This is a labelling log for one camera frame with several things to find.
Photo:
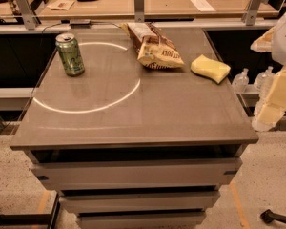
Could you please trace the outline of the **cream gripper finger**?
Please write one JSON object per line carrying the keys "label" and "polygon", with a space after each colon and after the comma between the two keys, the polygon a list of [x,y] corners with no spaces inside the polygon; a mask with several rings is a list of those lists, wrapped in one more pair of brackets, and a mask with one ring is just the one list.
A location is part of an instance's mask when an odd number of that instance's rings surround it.
{"label": "cream gripper finger", "polygon": [[252,126],[256,131],[267,132],[274,128],[285,115],[285,111],[273,105],[259,105],[255,107]]}
{"label": "cream gripper finger", "polygon": [[275,27],[268,29],[262,36],[255,40],[250,49],[255,52],[271,52]]}

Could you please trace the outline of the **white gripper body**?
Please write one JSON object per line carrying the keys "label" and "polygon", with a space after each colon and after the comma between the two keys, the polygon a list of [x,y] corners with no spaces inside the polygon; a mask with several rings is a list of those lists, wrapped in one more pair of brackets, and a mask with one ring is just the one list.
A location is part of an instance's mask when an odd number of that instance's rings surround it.
{"label": "white gripper body", "polygon": [[286,109],[286,66],[275,75],[266,102]]}

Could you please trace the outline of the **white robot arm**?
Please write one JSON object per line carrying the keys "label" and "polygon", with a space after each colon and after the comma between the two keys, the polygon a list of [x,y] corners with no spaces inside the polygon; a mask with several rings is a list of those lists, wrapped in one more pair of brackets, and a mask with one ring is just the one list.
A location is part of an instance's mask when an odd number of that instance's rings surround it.
{"label": "white robot arm", "polygon": [[255,106],[252,126],[256,131],[267,132],[286,113],[286,12],[275,26],[254,41],[251,49],[269,52],[272,59],[282,65],[278,73],[266,77]]}

